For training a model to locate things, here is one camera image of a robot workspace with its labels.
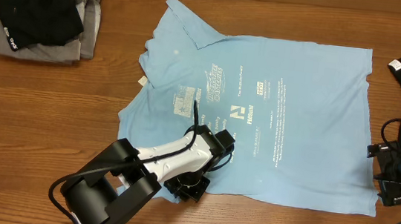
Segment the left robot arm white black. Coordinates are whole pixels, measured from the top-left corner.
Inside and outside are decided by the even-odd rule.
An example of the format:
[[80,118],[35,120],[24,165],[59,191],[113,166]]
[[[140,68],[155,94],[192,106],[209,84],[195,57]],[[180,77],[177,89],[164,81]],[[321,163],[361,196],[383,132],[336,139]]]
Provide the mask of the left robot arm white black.
[[74,224],[126,224],[162,188],[179,200],[199,201],[206,173],[233,152],[227,130],[192,126],[182,139],[135,148],[123,138],[62,181],[61,195]]

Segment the light blue t-shirt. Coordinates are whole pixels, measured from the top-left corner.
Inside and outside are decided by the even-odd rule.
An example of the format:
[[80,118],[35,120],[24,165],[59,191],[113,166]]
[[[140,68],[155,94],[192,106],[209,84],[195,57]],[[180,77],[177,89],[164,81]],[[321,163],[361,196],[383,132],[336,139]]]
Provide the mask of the light blue t-shirt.
[[209,193],[374,216],[372,51],[223,35],[179,0],[166,3],[139,58],[147,81],[119,113],[119,137],[150,147],[193,122],[226,130],[234,153],[209,174]]

